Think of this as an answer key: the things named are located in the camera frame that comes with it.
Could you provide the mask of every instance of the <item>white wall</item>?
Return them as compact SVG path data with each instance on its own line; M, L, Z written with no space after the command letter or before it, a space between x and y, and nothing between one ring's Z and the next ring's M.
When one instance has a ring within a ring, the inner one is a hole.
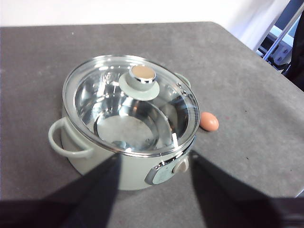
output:
M213 21L249 48L255 49L288 2L289 0L1 0L1 26Z

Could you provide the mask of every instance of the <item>pot handle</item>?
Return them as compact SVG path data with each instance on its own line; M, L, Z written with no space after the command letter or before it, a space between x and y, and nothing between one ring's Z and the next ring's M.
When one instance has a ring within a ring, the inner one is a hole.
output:
M191 88L190 81L189 81L184 75L181 75L181 74L176 73L176 72L175 72L175 75L176 75L180 80L182 80L184 83L186 83L187 86L189 86L189 87Z
M89 158L92 156L92 154L93 154L92 148L86 149L83 151L67 151L67 150L61 148L60 146L58 146L57 143L54 141L53 135L54 135L55 130L60 129L60 128L65 128L67 130L67 118L66 117L63 117L63 118L57 120L49 128L48 141L49 141L51 147L54 149L54 151L56 151L60 155L68 157L68 158ZM75 135L75 133L72 131L69 131L68 134L71 136L71 138L74 138L74 139L78 138ZM77 140L77 144L78 144L78 146L80 146L82 148L87 148L87 146L80 140Z

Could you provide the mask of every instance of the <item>pot body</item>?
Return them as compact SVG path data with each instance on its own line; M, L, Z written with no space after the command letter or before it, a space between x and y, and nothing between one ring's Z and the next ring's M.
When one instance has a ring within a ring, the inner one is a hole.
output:
M63 149L70 154L66 156L74 168L82 175L108 159L114 153L93 143L84 137L70 122L63 108L64 122L61 127L61 141ZM121 171L119 177L120 190L139 190L154 184L165 182L175 175L173 170L183 166L181 171L188 168L188 152L192 144L185 151L178 151L158 157L134 157L122 154ZM77 157L77 153L90 151L87 156Z

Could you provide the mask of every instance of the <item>gray table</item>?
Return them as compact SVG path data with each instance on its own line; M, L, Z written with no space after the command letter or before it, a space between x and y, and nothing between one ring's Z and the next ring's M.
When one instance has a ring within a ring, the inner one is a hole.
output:
M219 25L54 26L1 28L2 199L41 198L79 176L47 132L60 118L68 73L104 54L142 56L190 80L201 110L220 122L217 132L197 132L194 149L211 163L269 196L304 188L303 92ZM216 191L202 179L207 198ZM109 227L204 224L187 172L121 191Z

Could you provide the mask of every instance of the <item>lid rim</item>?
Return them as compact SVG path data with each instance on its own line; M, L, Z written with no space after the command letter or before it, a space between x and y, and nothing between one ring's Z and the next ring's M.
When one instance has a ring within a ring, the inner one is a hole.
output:
M169 150L165 150L165 151L162 151L160 152L162 149L165 149L166 147L164 148L160 148L160 149L157 149L157 150L154 150L155 152L150 152L150 153L143 153L143 152L126 152L125 150L122 150L122 149L119 149L119 148L116 148L114 146L108 146L96 139L94 139L93 137L90 137L89 135L87 135L82 129L81 127L78 126L77 123L75 123L75 121L73 120L73 118L71 117L71 114L69 113L68 109L67 109L67 100L66 100L66 89L67 89L67 84L69 82L69 79L71 78L72 74L78 69L80 68L81 66L85 65L86 63L89 63L91 61L94 61L96 59L100 59L100 58L107 58L107 57L128 57L128 58L134 58L135 60L143 60L143 61L147 61L147 62L150 62L152 64L155 64L159 67L162 67L163 69L167 70L168 72L172 73L173 75L176 76L176 78L179 78L174 72L168 70L167 68L163 67L162 65L159 65L153 61L150 61L148 59L145 59L145 58L142 58L142 57L138 57L138 56L132 56L132 55L103 55L103 56L97 56L97 57L94 57L94 58L91 58L85 62L83 62L82 64L78 65L76 68L74 68L69 74L68 76L66 77L65 81L64 81L64 84L63 84L63 89L62 89L62 100L63 100L63 107L64 107L64 110L65 110L65 113L66 113L66 116L68 117L70 123L81 133L82 136L84 136L85 138L87 138L88 140L90 140L91 142L97 144L98 146L104 148L104 149L107 149L107 150L110 150L112 152L115 152L115 153L121 153L121 154L124 154L124 155L127 155L127 156L132 156L132 157L159 157L159 156L164 156L164 155L167 155L167 154L171 154L171 153L175 153L175 152L179 152L179 151L182 151L184 150L194 139L195 137L195 133L199 127L199 123L200 123L200 115L198 115L198 120L196 122L196 125L195 127L193 128L192 130L192 133L191 135L189 136L189 138L183 143L181 144L180 146L178 147L175 147L175 148L172 148L172 149L169 149ZM186 84L184 83L185 86L190 90L191 88ZM196 99L196 97L193 95L193 98L194 98L194 101L195 103L197 104L197 109L198 109L198 113L200 113L200 107L198 105L198 101Z

